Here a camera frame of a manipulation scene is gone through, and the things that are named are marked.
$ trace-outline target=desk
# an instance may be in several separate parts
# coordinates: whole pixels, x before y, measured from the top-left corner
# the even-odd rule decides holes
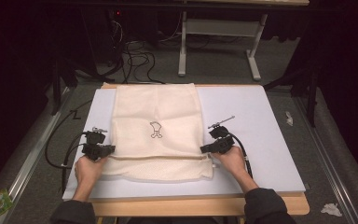
[[[197,89],[204,126],[216,123],[217,118],[226,117],[227,111],[234,113],[237,121],[225,126],[240,139],[245,139],[242,142],[251,158],[255,181],[260,187],[272,188],[279,192],[287,202],[290,214],[307,214],[310,209],[304,196],[305,188],[263,88],[249,85]],[[85,131],[95,126],[110,132],[114,96],[115,90],[97,90]],[[229,97],[237,103],[233,104],[228,100]],[[213,141],[208,135],[205,132],[205,144]],[[106,138],[104,143],[110,144],[109,141],[110,139]],[[81,155],[80,148],[76,157]],[[244,199],[241,189],[222,166],[218,163],[216,165],[220,168],[213,170],[212,179],[185,183],[146,183],[130,181],[121,176],[103,176],[91,193],[90,201],[95,205],[97,216],[243,215]],[[63,198],[71,199],[75,189],[76,178],[72,171]]]
[[[286,6],[307,6],[309,0],[195,0],[191,2],[220,2],[235,4],[259,4],[259,5],[286,5]],[[232,36],[250,36],[254,38],[251,49],[245,51],[251,68],[252,76],[255,81],[261,79],[255,62],[255,52],[257,50],[260,37],[263,34],[266,25],[267,14],[261,16],[260,21],[217,21],[217,20],[196,20],[188,19],[186,11],[182,14],[182,44],[179,56],[179,77],[186,75],[186,35],[232,35]]]

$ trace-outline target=sleeve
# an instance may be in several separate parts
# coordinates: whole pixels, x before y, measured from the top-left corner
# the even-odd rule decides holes
[[[273,189],[252,189],[245,194],[247,224],[296,223],[287,214],[286,204]]]
[[[95,214],[91,203],[71,200],[61,203],[50,217],[52,224],[94,224]]]

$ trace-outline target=bag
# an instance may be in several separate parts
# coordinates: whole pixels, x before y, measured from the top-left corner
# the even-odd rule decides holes
[[[190,180],[213,175],[202,154],[200,99],[194,84],[119,86],[112,116],[115,153],[104,175]]]

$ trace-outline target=drawing on fabric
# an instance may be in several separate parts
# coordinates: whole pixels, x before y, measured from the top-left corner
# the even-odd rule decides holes
[[[161,138],[162,135],[159,133],[159,130],[161,129],[161,124],[159,124],[156,121],[150,122],[150,125],[153,127],[153,134],[151,135],[152,138],[158,137]]]

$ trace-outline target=hand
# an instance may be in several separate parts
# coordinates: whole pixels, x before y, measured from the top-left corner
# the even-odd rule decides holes
[[[225,154],[212,153],[212,155],[220,160],[225,168],[234,176],[241,175],[245,170],[245,160],[242,150],[239,147],[232,147]]]
[[[73,200],[86,202],[89,199],[95,183],[100,178],[107,158],[92,161],[86,156],[80,157],[75,163],[77,189]]]
[[[212,153],[212,155],[220,160],[225,168],[234,176],[238,184],[240,184],[243,193],[258,188],[257,184],[245,170],[245,160],[239,147],[232,147],[225,154]]]

